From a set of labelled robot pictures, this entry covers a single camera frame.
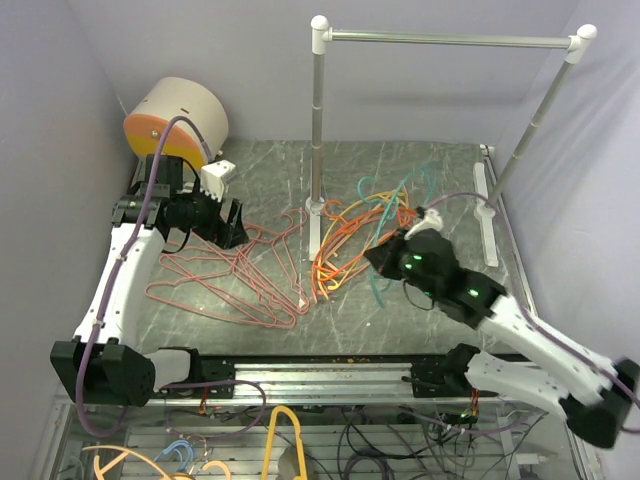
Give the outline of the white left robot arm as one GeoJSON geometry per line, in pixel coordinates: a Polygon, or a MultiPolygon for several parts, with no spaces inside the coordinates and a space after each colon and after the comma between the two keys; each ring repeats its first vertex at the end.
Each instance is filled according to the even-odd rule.
{"type": "Polygon", "coordinates": [[[151,354],[136,350],[136,324],[154,262],[169,234],[179,230],[229,250],[247,242],[242,204],[230,202],[221,216],[233,163],[217,160],[193,172],[184,185],[188,161],[148,158],[145,176],[114,205],[109,254],[89,309],[72,338],[54,343],[50,361],[70,397],[83,387],[91,404],[141,407],[166,385],[182,397],[203,387],[204,373],[193,348],[163,347],[151,354]]]}

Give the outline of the pink plastic hanger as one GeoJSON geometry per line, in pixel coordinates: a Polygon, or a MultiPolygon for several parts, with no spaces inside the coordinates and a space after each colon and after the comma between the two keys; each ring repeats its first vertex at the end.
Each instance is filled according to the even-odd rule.
{"type": "Polygon", "coordinates": [[[382,211],[383,209],[378,207],[347,220],[321,243],[312,260],[310,273],[312,298],[315,303],[321,299],[328,300],[332,293],[367,268],[363,253],[374,246],[373,234],[366,237],[352,256],[348,256],[344,249],[366,227],[377,223],[382,211]]]}

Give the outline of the teal plastic hanger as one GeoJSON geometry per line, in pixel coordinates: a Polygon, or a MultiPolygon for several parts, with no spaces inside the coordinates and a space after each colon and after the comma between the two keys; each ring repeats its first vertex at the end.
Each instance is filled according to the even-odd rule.
{"type": "MultiPolygon", "coordinates": [[[[416,168],[414,168],[413,170],[411,170],[398,184],[398,186],[392,191],[392,193],[390,194],[390,196],[388,197],[388,199],[384,199],[381,200],[382,203],[382,214],[380,219],[378,220],[376,229],[374,231],[374,235],[373,235],[373,242],[374,242],[374,246],[378,246],[378,241],[381,238],[381,232],[383,227],[385,226],[385,224],[392,218],[392,216],[394,216],[395,214],[397,214],[399,212],[399,208],[400,208],[400,201],[399,201],[399,194],[401,192],[401,190],[406,186],[406,183],[409,182],[414,176],[421,174],[423,177],[423,180],[426,182],[427,184],[427,195],[425,200],[428,202],[431,199],[431,196],[433,195],[433,191],[435,189],[435,185],[436,182],[435,180],[432,179],[432,177],[430,176],[429,173],[429,166],[424,164],[424,165],[420,165],[416,168]]],[[[356,191],[358,193],[359,199],[362,200],[362,202],[364,202],[365,204],[374,204],[374,200],[371,199],[367,199],[368,197],[366,197],[363,193],[363,187],[365,185],[365,183],[373,183],[374,181],[374,177],[372,176],[364,176],[362,177],[356,184],[356,191]]],[[[378,305],[381,308],[385,307],[384,301],[383,301],[383,293],[386,292],[390,286],[391,286],[391,281],[389,280],[387,282],[387,284],[383,287],[380,288],[378,287],[377,281],[379,279],[381,279],[382,277],[379,276],[378,274],[374,273],[373,267],[369,267],[368,270],[368,280],[369,280],[369,284],[371,287],[371,291],[374,295],[374,298],[376,300],[376,302],[378,303],[378,305]]],[[[424,311],[431,311],[433,309],[433,303],[431,304],[431,306],[429,307],[421,307],[418,305],[415,305],[412,303],[412,305],[418,309],[424,310],[424,311]]]]}

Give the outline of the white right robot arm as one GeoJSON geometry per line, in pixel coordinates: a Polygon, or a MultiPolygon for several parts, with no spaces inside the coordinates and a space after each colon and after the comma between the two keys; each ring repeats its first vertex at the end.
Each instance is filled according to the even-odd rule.
{"type": "Polygon", "coordinates": [[[639,403],[639,366],[614,361],[532,317],[489,276],[460,265],[451,242],[434,229],[399,229],[365,258],[379,275],[417,288],[450,319],[511,346],[530,366],[503,361],[469,345],[449,353],[442,387],[505,394],[564,420],[581,440],[611,449],[639,403]]]}

